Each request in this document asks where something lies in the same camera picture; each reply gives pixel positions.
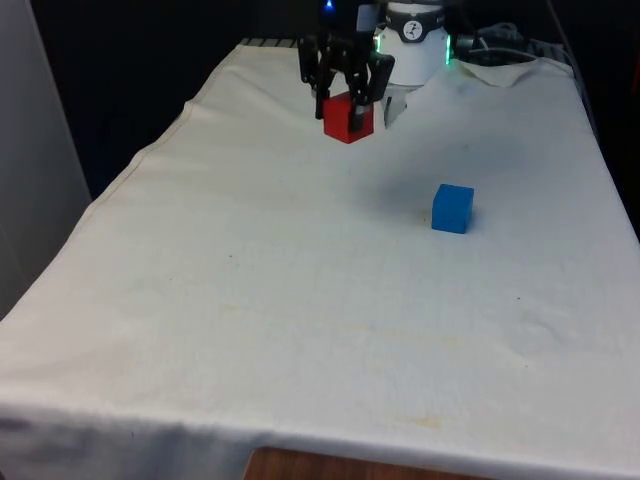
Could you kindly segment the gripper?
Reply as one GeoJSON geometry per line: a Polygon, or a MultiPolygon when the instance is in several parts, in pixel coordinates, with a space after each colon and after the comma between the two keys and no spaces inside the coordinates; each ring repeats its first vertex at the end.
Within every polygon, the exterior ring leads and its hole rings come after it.
{"type": "MultiPolygon", "coordinates": [[[[379,20],[379,2],[370,0],[320,0],[318,2],[319,35],[305,35],[297,40],[300,78],[311,88],[315,98],[315,118],[324,118],[324,101],[344,50],[341,37],[372,34],[379,20]]],[[[349,90],[348,131],[359,133],[365,115],[381,100],[395,65],[392,55],[371,47],[346,52],[344,76],[349,90]]]]}

